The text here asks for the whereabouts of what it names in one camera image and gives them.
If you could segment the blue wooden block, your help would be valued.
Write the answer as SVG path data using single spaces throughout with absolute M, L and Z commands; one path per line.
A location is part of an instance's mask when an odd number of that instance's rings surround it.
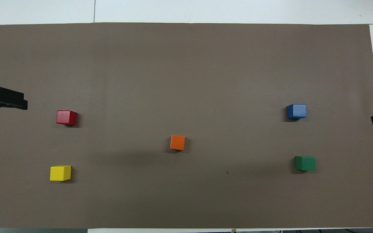
M 287 118 L 299 120 L 307 117 L 307 106 L 305 104 L 291 104 L 286 107 Z

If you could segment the brown table mat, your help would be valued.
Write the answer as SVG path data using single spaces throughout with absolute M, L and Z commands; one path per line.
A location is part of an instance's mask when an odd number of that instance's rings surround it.
M 0 25 L 0 86 L 0 228 L 373 227 L 367 25 Z

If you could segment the red wooden block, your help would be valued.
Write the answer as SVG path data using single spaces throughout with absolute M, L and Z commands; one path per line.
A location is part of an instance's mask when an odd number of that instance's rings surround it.
M 56 124 L 75 126 L 77 124 L 77 112 L 70 110 L 58 110 L 56 115 Z

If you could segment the orange wooden block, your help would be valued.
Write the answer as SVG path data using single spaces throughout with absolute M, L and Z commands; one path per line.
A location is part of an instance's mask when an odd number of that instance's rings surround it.
M 172 135 L 170 140 L 170 149 L 183 150 L 185 148 L 185 136 Z

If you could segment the green wooden block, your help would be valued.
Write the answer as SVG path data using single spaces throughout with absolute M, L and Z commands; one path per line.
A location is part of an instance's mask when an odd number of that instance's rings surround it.
M 315 171 L 316 158 L 312 156 L 296 156 L 296 169 L 299 171 Z

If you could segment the yellow wooden block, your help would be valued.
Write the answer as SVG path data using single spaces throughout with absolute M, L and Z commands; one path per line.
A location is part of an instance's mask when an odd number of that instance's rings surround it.
M 71 179 L 71 165 L 58 165 L 50 167 L 50 181 L 67 181 Z

